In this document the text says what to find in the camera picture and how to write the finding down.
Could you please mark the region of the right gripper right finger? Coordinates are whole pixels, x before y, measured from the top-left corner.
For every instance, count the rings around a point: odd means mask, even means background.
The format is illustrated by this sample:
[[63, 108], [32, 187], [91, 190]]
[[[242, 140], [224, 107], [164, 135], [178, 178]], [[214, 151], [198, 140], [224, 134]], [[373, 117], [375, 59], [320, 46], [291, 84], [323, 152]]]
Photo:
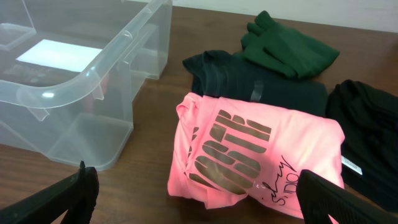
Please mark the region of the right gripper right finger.
[[397, 224], [397, 217], [338, 187], [310, 170], [302, 170], [297, 198], [305, 223]]

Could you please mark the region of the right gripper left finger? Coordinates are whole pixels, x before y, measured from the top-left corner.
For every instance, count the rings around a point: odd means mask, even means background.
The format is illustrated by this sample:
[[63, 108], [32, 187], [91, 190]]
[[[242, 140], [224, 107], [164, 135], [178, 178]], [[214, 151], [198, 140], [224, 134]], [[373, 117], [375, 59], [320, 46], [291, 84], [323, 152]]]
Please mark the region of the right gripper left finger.
[[61, 215], [62, 223], [89, 223], [99, 186], [96, 169], [80, 162], [75, 174], [2, 209], [1, 223], [52, 223]]

